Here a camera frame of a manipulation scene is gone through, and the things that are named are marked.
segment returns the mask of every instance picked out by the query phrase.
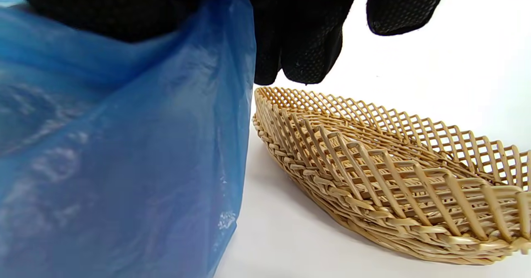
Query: basket weave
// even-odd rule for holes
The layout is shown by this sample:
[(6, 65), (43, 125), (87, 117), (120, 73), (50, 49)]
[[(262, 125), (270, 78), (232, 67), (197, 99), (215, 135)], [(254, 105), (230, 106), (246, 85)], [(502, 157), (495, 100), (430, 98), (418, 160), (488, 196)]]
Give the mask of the basket weave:
[(531, 248), (531, 151), (342, 97), (255, 95), (269, 153), (347, 229), (447, 263), (485, 265)]

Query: textured glove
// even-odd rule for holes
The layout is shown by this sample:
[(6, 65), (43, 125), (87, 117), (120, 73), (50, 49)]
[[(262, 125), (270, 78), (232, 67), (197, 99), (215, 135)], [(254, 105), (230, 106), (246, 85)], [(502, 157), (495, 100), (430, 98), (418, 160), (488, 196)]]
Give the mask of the textured glove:
[[(378, 35), (425, 25), (440, 0), (368, 0), (368, 25)], [(251, 0), (256, 23), (255, 83), (269, 85), (282, 68), (299, 83), (320, 83), (341, 52), (342, 27), (353, 0)]]
[[(27, 0), (40, 14), (123, 41), (175, 30), (201, 0)], [(368, 24), (379, 35), (425, 25), (440, 0), (368, 0)], [(255, 83), (269, 85), (282, 68), (299, 83), (320, 83), (337, 60), (353, 0), (251, 0), (256, 28)]]

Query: plastic bag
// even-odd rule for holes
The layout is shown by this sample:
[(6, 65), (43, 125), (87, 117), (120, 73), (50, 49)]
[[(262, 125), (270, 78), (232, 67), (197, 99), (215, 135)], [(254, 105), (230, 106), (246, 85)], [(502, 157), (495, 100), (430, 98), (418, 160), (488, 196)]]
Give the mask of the plastic bag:
[(248, 0), (134, 45), (0, 23), (0, 277), (212, 277), (243, 191)]

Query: black glove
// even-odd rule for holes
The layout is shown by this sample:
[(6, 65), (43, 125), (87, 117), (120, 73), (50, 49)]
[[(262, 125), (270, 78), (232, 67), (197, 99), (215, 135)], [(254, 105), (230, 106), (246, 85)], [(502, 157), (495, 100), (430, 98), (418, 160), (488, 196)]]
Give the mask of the black glove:
[[(201, 0), (28, 0), (40, 14), (124, 41), (175, 30)], [(425, 25), (440, 0), (368, 0), (368, 24), (379, 35)], [(320, 83), (336, 62), (353, 0), (251, 0), (256, 43), (255, 83), (269, 85), (282, 68), (299, 83)]]
[[(440, 0), (368, 0), (368, 25), (378, 35), (423, 27)], [(251, 0), (254, 6), (256, 76), (269, 85), (282, 68), (287, 78), (320, 83), (341, 52), (341, 29), (353, 0)]]

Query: white surface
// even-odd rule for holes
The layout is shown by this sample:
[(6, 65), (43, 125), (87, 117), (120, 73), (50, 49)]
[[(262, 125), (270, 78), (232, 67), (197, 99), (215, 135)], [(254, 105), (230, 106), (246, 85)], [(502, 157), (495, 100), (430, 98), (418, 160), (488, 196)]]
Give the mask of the white surface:
[[(430, 24), (373, 36), (357, 0), (343, 53), (311, 89), (444, 120), (531, 149), (531, 0), (443, 0)], [(419, 261), (336, 224), (268, 156), (251, 128), (239, 227), (216, 278), (531, 277), (531, 256), (492, 266)]]

